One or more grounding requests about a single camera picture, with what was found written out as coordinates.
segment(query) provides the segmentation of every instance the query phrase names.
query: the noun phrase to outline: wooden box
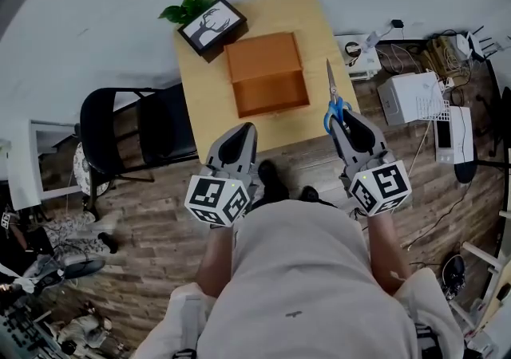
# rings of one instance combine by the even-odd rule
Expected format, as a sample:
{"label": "wooden box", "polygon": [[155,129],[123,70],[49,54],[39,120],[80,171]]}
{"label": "wooden box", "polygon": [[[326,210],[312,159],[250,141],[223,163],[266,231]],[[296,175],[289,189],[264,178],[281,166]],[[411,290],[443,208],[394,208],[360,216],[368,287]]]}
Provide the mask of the wooden box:
{"label": "wooden box", "polygon": [[309,105],[293,33],[275,33],[226,45],[240,118]]}

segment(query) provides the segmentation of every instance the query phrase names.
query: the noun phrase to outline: wooden floor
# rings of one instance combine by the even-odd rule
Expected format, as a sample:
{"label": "wooden floor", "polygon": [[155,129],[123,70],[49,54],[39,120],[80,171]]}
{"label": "wooden floor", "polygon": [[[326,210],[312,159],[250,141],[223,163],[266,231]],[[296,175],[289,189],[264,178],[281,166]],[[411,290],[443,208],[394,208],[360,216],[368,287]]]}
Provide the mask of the wooden floor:
{"label": "wooden floor", "polygon": [[[392,55],[387,46],[381,50]],[[415,66],[407,54],[399,50],[398,56],[405,63],[404,72],[413,72]],[[381,71],[371,81],[355,82],[355,92],[362,114],[385,132],[389,147],[409,169],[427,122],[387,126],[376,89],[389,76]],[[485,65],[474,68],[471,82],[463,87],[463,91],[465,105],[471,108],[473,127],[484,127],[489,118],[482,104],[476,102],[474,97],[476,93],[491,97],[492,85]],[[132,126],[132,112],[117,117],[119,130],[129,130]],[[491,136],[474,139],[480,159],[487,159]],[[69,167],[67,172],[61,167],[71,163],[75,145],[76,142],[67,142],[58,154],[44,159],[42,169],[49,185],[68,184]],[[133,148],[133,144],[129,144],[122,150],[131,160],[139,156]],[[303,186],[310,184],[319,191],[322,199],[346,212],[355,207],[353,200],[347,199],[338,179],[343,162],[337,157],[329,137],[293,144],[257,156],[258,162],[267,158],[277,164],[291,189],[291,195],[297,196]],[[140,344],[164,316],[172,290],[192,281],[204,251],[208,229],[192,220],[183,206],[189,178],[199,170],[198,161],[160,168],[151,171],[155,183],[116,182],[115,188],[97,201],[103,219],[96,230],[114,230],[122,247],[109,258],[108,265],[101,273],[80,279],[77,284],[45,291],[40,300],[47,308],[53,309],[55,318],[69,320],[78,313],[83,302],[91,301],[101,314],[112,319],[116,340],[131,347]],[[464,241],[470,241],[489,253],[495,251],[499,232],[498,211],[504,191],[502,172],[496,168],[479,167],[469,189],[467,185],[460,185],[454,176],[453,166],[435,163],[431,126],[410,181],[413,192],[394,213],[401,244],[410,262],[424,262],[438,273],[439,266],[434,264],[441,263],[447,253],[458,249]],[[463,201],[434,230],[407,249],[463,195]],[[45,205],[53,216],[65,214],[65,199],[54,199]],[[70,196],[69,213],[79,210],[79,196]],[[467,287],[458,296],[458,301],[469,306],[482,292],[487,272],[483,263],[465,252],[462,254],[468,264]]]}

